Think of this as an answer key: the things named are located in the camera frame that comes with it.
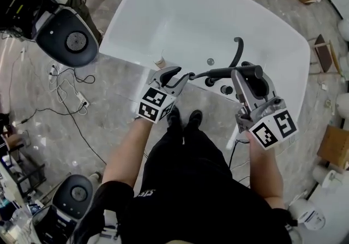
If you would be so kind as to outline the person's right black shoe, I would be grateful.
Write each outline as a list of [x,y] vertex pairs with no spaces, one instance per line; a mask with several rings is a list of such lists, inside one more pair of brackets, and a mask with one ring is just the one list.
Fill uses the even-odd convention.
[[202,120],[203,120],[203,113],[199,109],[194,110],[191,113],[188,123],[185,126],[184,130],[190,131],[190,130],[198,129],[202,123]]

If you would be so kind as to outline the person's left forearm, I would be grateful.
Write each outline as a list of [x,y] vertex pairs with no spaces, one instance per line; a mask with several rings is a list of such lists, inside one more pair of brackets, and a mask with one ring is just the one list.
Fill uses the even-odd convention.
[[152,122],[143,118],[133,121],[129,131],[107,161],[103,184],[117,181],[134,188],[152,126]]

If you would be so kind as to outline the person's right forearm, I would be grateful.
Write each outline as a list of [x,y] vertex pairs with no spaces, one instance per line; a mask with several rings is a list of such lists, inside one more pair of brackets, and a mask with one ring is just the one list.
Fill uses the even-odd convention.
[[249,140],[250,188],[271,208],[284,209],[284,184],[274,149],[264,150],[250,132],[245,134]]

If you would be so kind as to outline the person's left black shoe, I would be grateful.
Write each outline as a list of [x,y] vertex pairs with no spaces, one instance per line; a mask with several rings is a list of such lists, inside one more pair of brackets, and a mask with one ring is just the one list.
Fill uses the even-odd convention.
[[180,111],[176,106],[174,106],[172,111],[166,116],[166,119],[169,128],[182,128],[182,119],[180,117]]

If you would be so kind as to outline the white bathtub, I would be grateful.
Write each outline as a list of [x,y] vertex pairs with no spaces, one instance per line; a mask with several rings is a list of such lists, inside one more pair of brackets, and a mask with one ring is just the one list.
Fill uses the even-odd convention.
[[[294,120],[308,80],[310,47],[289,24],[253,0],[122,0],[100,53],[157,71],[153,57],[164,49],[166,66],[181,74],[225,68],[244,41],[242,61],[259,65]],[[207,59],[214,59],[209,66]]]

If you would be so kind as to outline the wooden stool frame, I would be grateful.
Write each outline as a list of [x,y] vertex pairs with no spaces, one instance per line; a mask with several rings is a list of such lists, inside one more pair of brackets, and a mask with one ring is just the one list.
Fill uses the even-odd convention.
[[325,41],[322,34],[308,40],[310,48],[316,60],[310,62],[310,66],[318,66],[318,72],[310,72],[309,75],[339,75],[342,76],[340,64],[330,40]]

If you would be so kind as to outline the grey backpack device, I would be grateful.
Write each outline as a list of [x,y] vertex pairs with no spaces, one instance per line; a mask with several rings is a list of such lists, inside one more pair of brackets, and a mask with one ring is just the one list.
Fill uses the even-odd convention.
[[71,7],[55,0],[0,0],[0,32],[33,41],[49,57],[72,68],[95,60],[99,44]]
[[93,184],[80,174],[68,176],[51,203],[35,213],[31,237],[37,244],[67,244],[93,197]]

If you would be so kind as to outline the person's black clothing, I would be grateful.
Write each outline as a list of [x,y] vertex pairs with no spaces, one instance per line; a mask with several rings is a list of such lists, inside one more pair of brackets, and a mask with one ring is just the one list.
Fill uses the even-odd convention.
[[73,235],[87,244],[115,212],[122,244],[291,244],[290,214],[235,181],[221,151],[199,129],[168,130],[145,164],[142,186],[109,181]]

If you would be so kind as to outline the black metal rack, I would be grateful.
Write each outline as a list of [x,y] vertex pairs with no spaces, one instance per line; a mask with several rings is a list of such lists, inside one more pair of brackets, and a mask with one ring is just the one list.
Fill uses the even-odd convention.
[[11,155],[0,158],[0,186],[5,198],[19,206],[26,203],[26,198],[46,181],[45,165],[38,164],[30,157]]

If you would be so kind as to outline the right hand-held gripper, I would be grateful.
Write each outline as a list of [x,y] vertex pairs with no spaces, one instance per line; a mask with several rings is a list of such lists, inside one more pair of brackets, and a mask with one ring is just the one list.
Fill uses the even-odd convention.
[[[249,131],[264,150],[271,149],[298,132],[284,99],[276,96],[268,78],[249,77],[238,70],[231,72],[237,99],[245,107],[236,114],[239,132]],[[264,103],[255,108],[255,103]],[[247,112],[246,108],[255,108]]]

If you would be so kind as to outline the closed brown cardboard box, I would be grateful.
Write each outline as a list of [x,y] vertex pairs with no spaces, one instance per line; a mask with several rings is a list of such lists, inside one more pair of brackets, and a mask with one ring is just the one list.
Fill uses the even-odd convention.
[[328,125],[317,155],[346,170],[349,167],[349,131]]

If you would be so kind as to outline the person's black shoe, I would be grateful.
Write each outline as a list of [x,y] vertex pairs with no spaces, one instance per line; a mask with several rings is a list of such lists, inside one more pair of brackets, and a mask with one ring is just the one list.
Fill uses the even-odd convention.
[[182,128],[182,119],[180,117],[180,111],[176,106],[174,106],[172,111],[166,116],[166,119],[169,128]]
[[190,130],[198,129],[202,123],[202,120],[203,120],[203,113],[199,109],[194,110],[191,113],[188,123],[185,126],[184,130],[190,131]]

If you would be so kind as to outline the black curved faucet spout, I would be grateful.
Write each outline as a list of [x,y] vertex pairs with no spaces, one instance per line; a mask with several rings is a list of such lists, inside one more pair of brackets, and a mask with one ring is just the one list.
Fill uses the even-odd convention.
[[[237,48],[236,54],[234,56],[234,59],[232,60],[232,62],[229,65],[229,68],[237,66],[237,64],[238,64],[238,62],[243,54],[243,50],[244,50],[244,41],[241,37],[235,37],[234,42],[238,43],[238,48]],[[205,85],[208,87],[212,87],[219,80],[220,80],[220,78],[208,77],[205,79]]]

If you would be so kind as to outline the pink soap bottle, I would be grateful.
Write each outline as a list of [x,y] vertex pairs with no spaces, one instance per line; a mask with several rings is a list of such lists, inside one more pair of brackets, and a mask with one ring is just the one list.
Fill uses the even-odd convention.
[[164,49],[153,57],[153,63],[160,69],[166,67],[166,60],[164,58]]

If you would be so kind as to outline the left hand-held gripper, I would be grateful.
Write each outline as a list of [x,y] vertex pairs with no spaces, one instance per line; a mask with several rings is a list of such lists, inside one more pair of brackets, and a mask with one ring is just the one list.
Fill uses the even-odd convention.
[[154,124],[165,118],[173,109],[177,96],[194,73],[183,75],[175,84],[173,77],[180,66],[170,66],[155,72],[143,86],[137,100],[137,115]]

